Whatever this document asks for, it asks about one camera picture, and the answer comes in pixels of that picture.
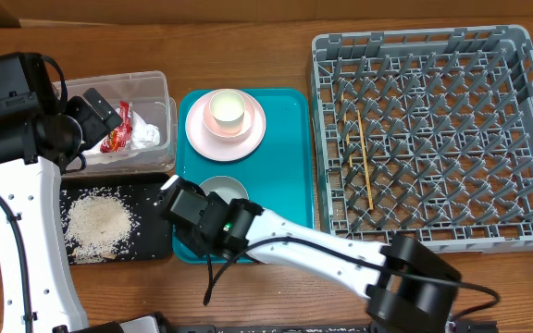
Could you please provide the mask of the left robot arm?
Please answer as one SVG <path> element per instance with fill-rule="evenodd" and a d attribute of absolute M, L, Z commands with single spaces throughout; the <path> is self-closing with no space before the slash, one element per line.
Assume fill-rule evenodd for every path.
<path fill-rule="evenodd" d="M 47 113 L 34 93 L 0 100 L 3 331 L 89 326 L 68 266 L 60 185 L 66 166 L 121 122 L 94 88 Z"/>

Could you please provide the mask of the cream paper cup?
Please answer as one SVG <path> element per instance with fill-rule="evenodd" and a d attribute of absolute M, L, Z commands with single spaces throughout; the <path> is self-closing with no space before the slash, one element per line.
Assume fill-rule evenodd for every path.
<path fill-rule="evenodd" d="M 242 127 L 245 101 L 233 90 L 219 91 L 209 101 L 209 112 L 223 130 L 238 131 Z"/>

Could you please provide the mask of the grey bowl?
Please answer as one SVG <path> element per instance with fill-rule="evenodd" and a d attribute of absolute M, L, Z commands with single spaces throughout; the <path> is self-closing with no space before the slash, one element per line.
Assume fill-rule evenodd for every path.
<path fill-rule="evenodd" d="M 236 179 L 228 176 L 215 176 L 206 179 L 200 184 L 200 188 L 208 194 L 216 193 L 221 199 L 229 204 L 233 199 L 248 199 L 248 191 Z"/>

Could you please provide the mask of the pink bowl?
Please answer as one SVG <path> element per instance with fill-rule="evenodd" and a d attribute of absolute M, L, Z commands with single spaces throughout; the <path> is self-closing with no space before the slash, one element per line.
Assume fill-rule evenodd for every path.
<path fill-rule="evenodd" d="M 233 89 L 215 90 L 215 91 L 212 91 L 212 92 L 210 92 L 208 94 L 208 99 L 207 99 L 207 101 L 205 103 L 205 106 L 204 106 L 203 122 L 204 122 L 205 127 L 209 130 L 209 132 L 211 134 L 213 134 L 214 136 L 218 137 L 219 139 L 237 140 L 237 139 L 241 138 L 242 136 L 244 136 L 250 130 L 252 125 L 254 124 L 254 105 L 252 104 L 250 99 L 247 96 L 245 96 L 241 91 L 233 90 L 233 91 L 239 93 L 243 97 L 243 99 L 245 101 L 245 113 L 244 113 L 244 116 L 243 116 L 242 127 L 238 131 L 234 131 L 234 132 L 229 132 L 229 131 L 223 130 L 215 122 L 215 120 L 213 119 L 212 115 L 209 112 L 209 101 L 210 101 L 211 97 L 215 93 L 217 93 L 219 91 L 223 91 L 223 90 L 233 90 Z"/>

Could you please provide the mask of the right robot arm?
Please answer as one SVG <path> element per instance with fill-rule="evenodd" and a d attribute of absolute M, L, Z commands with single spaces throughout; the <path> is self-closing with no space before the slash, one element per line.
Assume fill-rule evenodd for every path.
<path fill-rule="evenodd" d="M 442 332 L 460 273 L 419 241 L 347 240 L 303 227 L 246 199 L 181 190 L 166 218 L 198 254 L 229 265 L 247 257 L 335 281 L 366 301 L 366 313 L 389 332 Z"/>

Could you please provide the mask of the pink plate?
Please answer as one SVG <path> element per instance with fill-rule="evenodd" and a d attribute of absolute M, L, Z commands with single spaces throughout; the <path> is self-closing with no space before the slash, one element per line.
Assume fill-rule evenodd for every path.
<path fill-rule="evenodd" d="M 263 107 L 249 93 L 241 91 L 254 105 L 254 124 L 237 140 L 219 139 L 209 132 L 203 122 L 204 106 L 210 92 L 194 102 L 188 112 L 185 132 L 189 143 L 200 155 L 218 162 L 236 161 L 248 156 L 258 147 L 266 133 L 267 119 Z"/>

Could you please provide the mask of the red snack wrapper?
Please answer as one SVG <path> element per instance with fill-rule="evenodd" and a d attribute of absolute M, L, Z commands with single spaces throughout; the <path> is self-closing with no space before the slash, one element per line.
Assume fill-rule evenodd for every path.
<path fill-rule="evenodd" d="M 121 101 L 118 111 L 122 123 L 113 129 L 102 141 L 103 154 L 126 151 L 132 137 L 132 104 Z"/>

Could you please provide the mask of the wooden chopstick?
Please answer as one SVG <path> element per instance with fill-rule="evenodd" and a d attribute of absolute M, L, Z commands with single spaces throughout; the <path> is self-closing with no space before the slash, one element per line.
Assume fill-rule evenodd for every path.
<path fill-rule="evenodd" d="M 365 171 L 367 200 L 368 200 L 369 210 L 373 212 L 375 207 L 374 207 L 373 198 L 372 198 L 371 182 L 370 182 L 370 177 L 369 177 L 369 169 L 368 169 L 368 162 L 367 162 L 367 155 L 366 155 L 366 142 L 365 142 L 365 135 L 364 135 L 363 124 L 362 124 L 362 116 L 361 116 L 361 112 L 359 109 L 356 110 L 356 114 L 357 114 L 357 124 L 358 124 L 358 130 L 359 130 L 362 159 L 363 159 L 363 168 Z"/>
<path fill-rule="evenodd" d="M 342 105 L 345 105 L 345 94 L 344 92 L 341 93 L 341 101 Z M 344 152 L 346 154 L 346 160 L 348 161 L 348 166 L 350 169 L 353 169 L 353 157 L 352 153 L 349 152 L 349 149 L 351 147 L 351 141 L 350 141 L 350 126 L 348 125 L 348 112 L 349 112 L 349 106 L 346 107 L 345 112 L 343 114 L 343 132 L 345 134 L 344 137 L 344 143 L 345 143 L 345 149 Z"/>

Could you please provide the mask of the white rice pile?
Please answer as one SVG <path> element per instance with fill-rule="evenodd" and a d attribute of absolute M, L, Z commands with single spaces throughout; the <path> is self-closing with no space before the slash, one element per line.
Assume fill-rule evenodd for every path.
<path fill-rule="evenodd" d="M 97 187 L 71 194 L 63 190 L 61 223 L 69 261 L 98 264 L 128 252 L 140 218 L 118 188 Z"/>

